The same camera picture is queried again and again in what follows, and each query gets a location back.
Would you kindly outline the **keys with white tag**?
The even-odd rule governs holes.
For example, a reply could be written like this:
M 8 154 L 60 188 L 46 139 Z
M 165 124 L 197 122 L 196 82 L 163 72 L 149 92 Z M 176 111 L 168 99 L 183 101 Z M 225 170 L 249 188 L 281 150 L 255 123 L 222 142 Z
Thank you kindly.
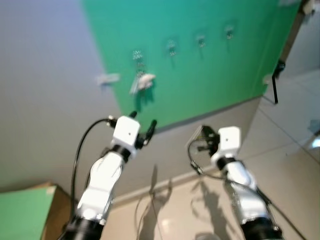
M 146 64 L 141 57 L 134 58 L 135 76 L 129 90 L 130 95 L 135 95 L 142 90 L 149 89 L 153 86 L 153 80 L 156 75 L 146 72 Z

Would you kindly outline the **large green hook board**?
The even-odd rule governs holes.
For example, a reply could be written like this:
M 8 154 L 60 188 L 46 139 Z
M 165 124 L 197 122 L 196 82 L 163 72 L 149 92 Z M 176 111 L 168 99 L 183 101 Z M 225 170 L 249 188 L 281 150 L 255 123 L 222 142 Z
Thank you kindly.
M 266 91 L 302 0 L 81 0 L 123 114 L 137 111 L 140 124 L 158 127 L 210 114 L 258 98 Z M 234 25 L 233 39 L 225 27 Z M 206 36 L 199 48 L 197 35 Z M 176 42 L 169 56 L 167 41 Z M 142 51 L 148 89 L 130 94 Z

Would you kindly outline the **black metal bracket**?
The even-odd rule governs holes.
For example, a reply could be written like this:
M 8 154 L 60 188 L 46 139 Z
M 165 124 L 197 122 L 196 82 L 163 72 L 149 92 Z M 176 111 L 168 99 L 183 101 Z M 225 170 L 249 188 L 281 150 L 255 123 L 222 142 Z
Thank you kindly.
M 282 60 L 278 60 L 277 65 L 274 68 L 274 71 L 271 76 L 271 85 L 272 85 L 272 91 L 273 91 L 273 104 L 277 105 L 279 103 L 278 99 L 278 91 L 277 91 L 277 83 L 276 80 L 280 77 L 281 73 L 286 68 L 286 62 Z

